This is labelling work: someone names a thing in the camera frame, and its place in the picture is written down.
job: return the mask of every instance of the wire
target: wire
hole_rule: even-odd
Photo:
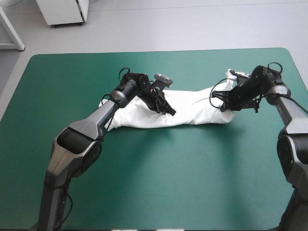
[[[61,222],[61,225],[63,225],[63,223],[66,221],[66,219],[68,218],[68,216],[70,215],[70,213],[72,212],[73,209],[73,199],[71,198],[71,196],[68,194],[67,192],[67,187],[64,187],[64,193],[66,194],[66,196],[68,197],[68,199],[71,202],[71,206],[69,208],[69,211],[67,212],[67,215],[65,216],[65,218],[63,219],[63,221]]]
[[[217,107],[217,106],[214,106],[214,105],[212,104],[212,101],[211,101],[212,92],[213,92],[214,88],[217,87],[217,85],[220,84],[220,83],[221,83],[222,81],[224,81],[224,80],[228,80],[228,78],[224,78],[224,79],[222,79],[221,81],[219,81],[219,82],[212,88],[211,93],[210,93],[210,98],[209,98],[209,99],[210,99],[210,104],[211,104],[213,107],[217,108],[217,109],[221,109],[221,107]]]
[[[106,96],[109,96],[109,99],[112,99],[112,96],[111,95],[109,95],[109,94],[105,94],[105,95],[103,95],[103,97],[102,97],[102,99],[101,99],[101,103],[102,103],[102,105],[104,104],[103,103],[103,99],[105,99],[105,97]]]
[[[276,73],[276,72],[275,72],[275,70],[273,70],[273,69],[271,69],[271,68],[269,67],[271,64],[277,64],[277,65],[280,67],[280,71],[278,72],[279,75],[280,75],[280,74],[282,73],[282,71],[283,71],[282,65],[281,65],[280,63],[277,63],[277,62],[272,62],[272,63],[268,64],[268,69],[269,69],[271,72],[273,72],[273,73]]]
[[[121,73],[123,72],[123,71],[125,71],[125,70],[128,70],[127,72],[126,72],[126,74],[128,74],[128,73],[130,73],[130,68],[129,67],[123,67],[121,70],[120,70],[120,72],[119,72],[119,75],[118,75],[118,79],[119,79],[119,81],[121,82],[121,84],[123,84],[123,81],[120,79],[120,75],[121,75]]]
[[[226,78],[224,78],[224,79],[222,79],[221,81],[219,81],[219,82],[212,88],[211,93],[210,93],[210,98],[209,98],[210,104],[211,104],[213,107],[217,108],[217,109],[221,109],[221,107],[217,107],[217,106],[215,106],[215,105],[212,104],[212,102],[211,102],[212,92],[213,92],[213,89],[214,89],[218,84],[220,84],[222,81],[224,81],[224,80],[226,80]],[[290,97],[290,96],[288,96],[288,95],[286,95],[286,94],[280,94],[280,93],[269,93],[269,94],[265,94],[265,95],[260,96],[259,98],[255,98],[255,99],[253,99],[253,100],[250,100],[250,101],[247,101],[247,102],[244,102],[244,103],[240,103],[240,104],[237,104],[237,105],[232,105],[232,106],[229,106],[229,107],[224,107],[223,109],[232,109],[232,108],[234,108],[234,107],[243,106],[243,105],[245,105],[245,104],[247,104],[247,103],[256,103],[256,102],[258,102],[258,101],[259,101],[258,103],[260,103],[261,99],[263,99],[263,98],[265,98],[265,97],[267,97],[267,96],[276,96],[276,98],[277,98],[277,97],[283,97],[283,98],[289,99],[289,100],[291,100],[292,102],[294,102],[297,106],[299,106],[300,109],[302,109],[306,114],[308,114],[308,111],[307,111],[302,105],[300,105],[295,99],[293,99],[292,97]]]
[[[115,112],[116,112],[116,110],[119,108],[119,103],[118,103],[118,101],[117,101],[117,100],[113,100],[113,101],[115,102],[115,104],[114,104],[114,107],[113,107],[112,115],[111,115],[109,124],[108,124],[108,126],[107,126],[107,128],[106,128],[104,134],[103,134],[103,135],[101,136],[101,138],[100,138],[100,142],[103,142],[103,140],[104,140],[104,138],[105,138],[105,135],[107,134],[107,131],[108,131],[108,129],[110,128],[110,125],[111,125],[111,123],[112,123],[112,120],[113,120],[114,117],[115,117]]]

